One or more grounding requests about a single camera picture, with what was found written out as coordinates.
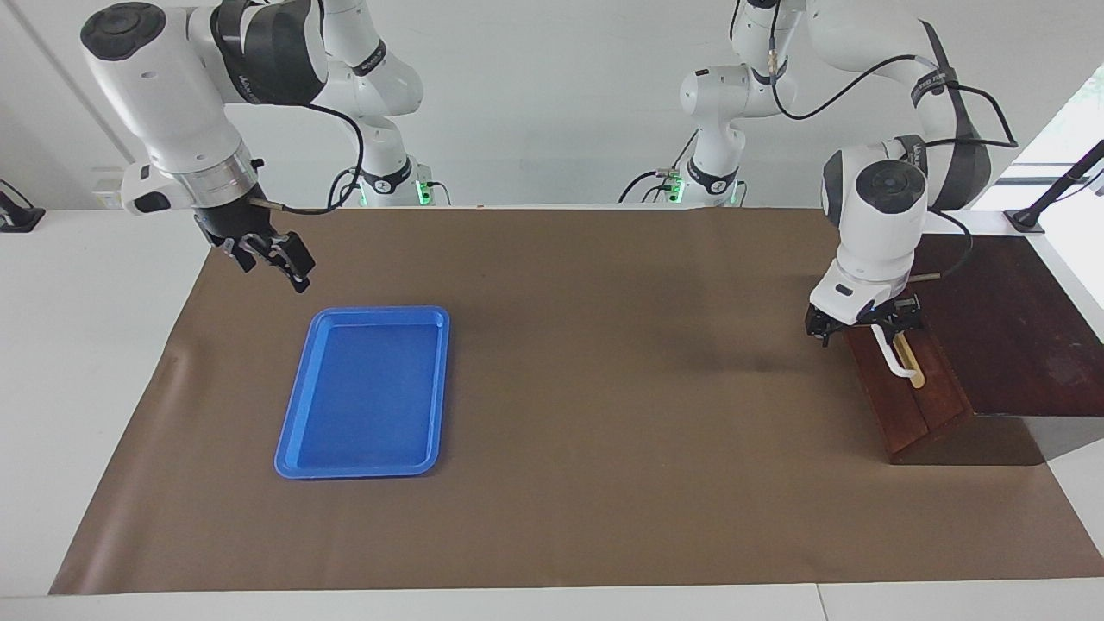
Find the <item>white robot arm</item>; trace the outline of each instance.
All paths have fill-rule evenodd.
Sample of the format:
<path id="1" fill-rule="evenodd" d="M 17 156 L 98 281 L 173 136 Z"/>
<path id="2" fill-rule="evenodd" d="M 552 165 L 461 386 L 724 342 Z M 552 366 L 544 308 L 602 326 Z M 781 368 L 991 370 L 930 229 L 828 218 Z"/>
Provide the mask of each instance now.
<path id="1" fill-rule="evenodd" d="M 682 103 L 699 125 L 699 145 L 684 165 L 683 200 L 722 204 L 734 191 L 744 138 L 741 118 L 789 112 L 796 93 L 788 45 L 805 13 L 817 54 L 829 65 L 881 75 L 911 93 L 921 135 L 838 151 L 825 166 L 821 202 L 840 229 L 840 248 L 810 296 L 807 331 L 825 340 L 857 324 L 893 333 L 919 320 L 915 304 L 899 304 L 912 271 L 927 210 L 966 207 L 991 175 L 987 146 L 1016 146 L 996 102 L 958 84 L 935 29 L 900 0 L 744 0 L 733 21 L 739 66 L 689 76 Z M 981 140 L 962 91 L 994 104 L 1008 143 Z"/>
<path id="2" fill-rule="evenodd" d="M 283 206 L 266 200 L 263 162 L 251 158 L 225 104 L 330 102 L 370 129 L 357 130 L 365 137 L 359 169 L 348 171 L 352 183 L 393 181 L 373 183 L 368 202 L 426 202 L 417 164 L 383 118 L 416 110 L 422 84 L 388 53 L 364 0 L 223 0 L 190 9 L 124 2 L 89 18 L 82 42 L 104 93 L 149 151 L 149 164 L 124 176 L 124 206 L 136 213 L 194 209 L 211 243 L 245 271 L 261 259 L 302 292 L 315 263 L 298 235 L 272 229 L 270 209 Z"/>

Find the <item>window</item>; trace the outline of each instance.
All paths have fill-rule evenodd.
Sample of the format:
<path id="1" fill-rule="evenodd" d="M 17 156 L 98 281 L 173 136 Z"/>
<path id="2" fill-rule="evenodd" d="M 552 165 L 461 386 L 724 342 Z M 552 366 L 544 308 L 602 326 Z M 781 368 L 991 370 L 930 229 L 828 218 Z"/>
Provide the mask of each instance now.
<path id="1" fill-rule="evenodd" d="M 1004 211 L 1029 207 L 1102 139 L 1104 66 L 1089 78 L 974 209 Z M 1104 305 L 1104 198 L 1091 191 L 1081 192 L 1050 208 L 1041 224 L 1062 259 L 1085 283 L 1096 302 Z"/>

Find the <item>white handle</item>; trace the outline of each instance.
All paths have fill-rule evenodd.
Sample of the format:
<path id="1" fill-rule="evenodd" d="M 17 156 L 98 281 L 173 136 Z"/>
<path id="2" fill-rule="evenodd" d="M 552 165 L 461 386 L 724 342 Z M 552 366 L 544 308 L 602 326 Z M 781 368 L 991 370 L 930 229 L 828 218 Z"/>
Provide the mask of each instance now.
<path id="1" fill-rule="evenodd" d="M 890 344 L 885 340 L 885 330 L 881 326 L 870 326 L 870 329 L 874 333 L 874 340 L 878 341 L 878 347 L 882 349 L 882 356 L 885 357 L 885 364 L 889 365 L 890 370 L 893 375 L 904 379 L 912 379 L 916 377 L 916 371 L 906 369 L 896 359 L 896 354 L 890 347 Z"/>

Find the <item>white wall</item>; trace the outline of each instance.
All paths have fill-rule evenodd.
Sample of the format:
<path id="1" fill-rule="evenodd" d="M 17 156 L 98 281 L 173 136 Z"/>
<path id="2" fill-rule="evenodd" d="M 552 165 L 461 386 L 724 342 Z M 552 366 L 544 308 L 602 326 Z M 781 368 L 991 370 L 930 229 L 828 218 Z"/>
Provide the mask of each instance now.
<path id="1" fill-rule="evenodd" d="M 87 15 L 110 0 L 6 1 L 18 4 L 124 134 L 83 67 L 77 38 Z M 1104 62 L 1100 0 L 906 2 L 940 30 L 960 77 L 1000 99 L 1025 144 Z M 423 108 L 399 119 L 407 146 L 460 203 L 616 200 L 636 173 L 669 165 L 692 130 L 678 105 L 682 77 L 733 61 L 730 0 L 372 0 L 371 7 L 392 51 L 426 84 Z M 852 77 L 817 60 L 804 34 L 793 54 L 798 110 Z M 38 103 L 23 106 L 33 118 Z M 975 109 L 989 118 L 985 105 Z M 248 107 L 231 117 L 254 155 L 269 162 L 263 181 L 278 200 L 317 206 L 332 173 L 353 157 L 340 126 L 326 117 Z M 999 134 L 995 120 L 981 126 Z M 813 204 L 832 151 L 919 125 L 896 85 L 871 80 L 814 120 L 752 120 L 745 129 L 749 203 Z M 47 150 L 68 161 L 72 145 L 56 146 L 50 131 L 34 126 Z M 141 152 L 132 139 L 127 145 Z M 996 154 L 996 169 L 1013 157 Z"/>
<path id="2" fill-rule="evenodd" d="M 0 177 L 39 207 L 97 207 L 91 189 L 108 173 L 96 169 L 119 169 L 125 156 L 25 23 L 0 2 Z"/>

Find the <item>power outlet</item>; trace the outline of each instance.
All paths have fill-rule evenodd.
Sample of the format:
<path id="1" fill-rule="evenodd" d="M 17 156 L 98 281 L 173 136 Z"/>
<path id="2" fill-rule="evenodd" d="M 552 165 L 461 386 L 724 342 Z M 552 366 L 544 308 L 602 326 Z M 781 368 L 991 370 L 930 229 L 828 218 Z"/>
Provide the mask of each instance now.
<path id="1" fill-rule="evenodd" d="M 117 169 L 96 170 L 100 178 L 92 187 L 96 202 L 104 209 L 123 209 L 123 171 Z"/>

